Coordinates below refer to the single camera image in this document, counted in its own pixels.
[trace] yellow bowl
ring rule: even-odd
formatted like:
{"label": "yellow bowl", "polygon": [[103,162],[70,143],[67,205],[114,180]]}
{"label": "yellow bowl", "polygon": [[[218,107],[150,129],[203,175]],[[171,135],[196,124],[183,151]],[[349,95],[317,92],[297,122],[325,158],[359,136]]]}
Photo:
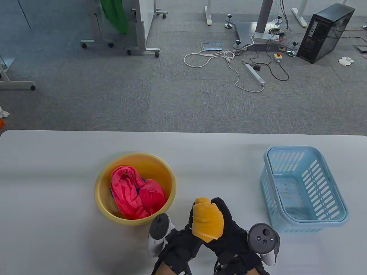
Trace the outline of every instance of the yellow bowl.
{"label": "yellow bowl", "polygon": [[[163,188],[167,202],[155,214],[139,219],[129,220],[121,214],[110,191],[111,173],[119,166],[134,167],[143,179],[153,179]],[[176,195],[176,178],[167,163],[159,157],[145,153],[123,155],[107,165],[97,178],[94,187],[94,198],[100,211],[110,220],[126,226],[139,226],[153,220],[171,206]]]}

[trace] black computer case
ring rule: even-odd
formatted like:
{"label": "black computer case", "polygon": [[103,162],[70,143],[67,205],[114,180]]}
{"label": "black computer case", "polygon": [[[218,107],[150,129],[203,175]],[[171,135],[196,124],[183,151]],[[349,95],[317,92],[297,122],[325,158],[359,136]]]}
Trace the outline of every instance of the black computer case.
{"label": "black computer case", "polygon": [[354,8],[339,3],[314,14],[297,56],[314,64],[332,52],[354,13]]}

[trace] black glove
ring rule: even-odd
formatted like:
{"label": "black glove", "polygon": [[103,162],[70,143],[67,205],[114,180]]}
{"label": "black glove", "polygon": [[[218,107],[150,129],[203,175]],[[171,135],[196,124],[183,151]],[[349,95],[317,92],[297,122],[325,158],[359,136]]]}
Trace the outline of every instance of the black glove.
{"label": "black glove", "polygon": [[162,262],[169,266],[173,272],[180,274],[186,271],[188,261],[196,257],[204,241],[192,234],[192,216],[193,211],[191,209],[189,224],[185,226],[185,229],[180,231],[173,229],[166,237],[168,243],[158,255],[158,261],[154,265],[152,275],[157,272]]}
{"label": "black glove", "polygon": [[216,204],[223,214],[224,230],[218,240],[213,240],[204,245],[212,250],[218,257],[222,272],[226,275],[245,275],[256,268],[261,275],[268,275],[262,266],[261,258],[248,246],[247,233],[232,219],[232,215],[221,198],[214,198],[211,203]]}

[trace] pink towel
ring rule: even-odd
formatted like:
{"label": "pink towel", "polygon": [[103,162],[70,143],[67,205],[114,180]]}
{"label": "pink towel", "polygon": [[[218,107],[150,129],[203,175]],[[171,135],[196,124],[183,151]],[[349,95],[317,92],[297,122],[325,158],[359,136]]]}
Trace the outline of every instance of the pink towel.
{"label": "pink towel", "polygon": [[149,217],[167,202],[164,190],[155,180],[144,182],[130,166],[120,166],[112,172],[111,191],[118,209],[130,220]]}

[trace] blue plastic basket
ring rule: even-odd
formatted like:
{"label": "blue plastic basket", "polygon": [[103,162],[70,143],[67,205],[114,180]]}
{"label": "blue plastic basket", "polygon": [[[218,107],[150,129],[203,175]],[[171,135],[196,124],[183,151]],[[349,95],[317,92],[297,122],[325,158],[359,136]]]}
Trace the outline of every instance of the blue plastic basket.
{"label": "blue plastic basket", "polygon": [[276,231],[318,232],[346,223],[348,209],[317,149],[273,146],[264,161],[261,186]]}

